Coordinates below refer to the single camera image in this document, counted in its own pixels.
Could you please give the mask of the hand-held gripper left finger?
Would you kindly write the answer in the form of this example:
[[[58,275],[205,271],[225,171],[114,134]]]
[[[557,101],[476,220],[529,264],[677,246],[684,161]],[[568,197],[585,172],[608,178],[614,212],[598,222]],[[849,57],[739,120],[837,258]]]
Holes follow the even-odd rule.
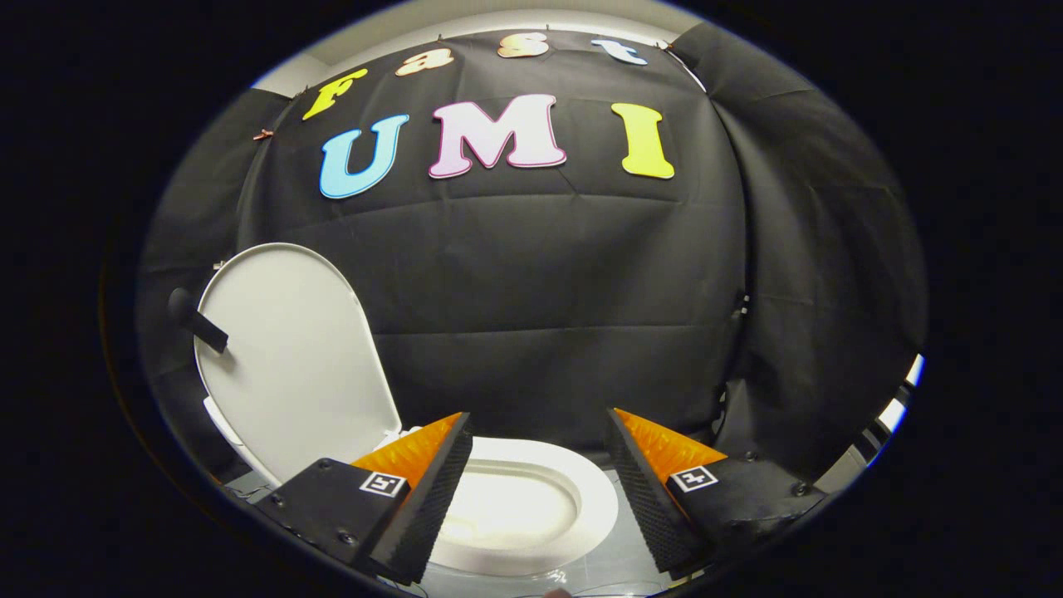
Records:
[[[437,420],[350,464],[317,459],[256,511],[353,571],[419,583],[472,451],[469,420]]]

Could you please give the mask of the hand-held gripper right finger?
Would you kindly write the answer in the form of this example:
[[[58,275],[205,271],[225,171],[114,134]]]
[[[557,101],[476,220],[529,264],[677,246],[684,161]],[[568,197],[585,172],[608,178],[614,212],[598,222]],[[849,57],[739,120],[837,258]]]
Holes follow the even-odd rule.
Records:
[[[658,571],[720,568],[783,537],[828,493],[756,452],[729,457],[619,408],[605,446]]]

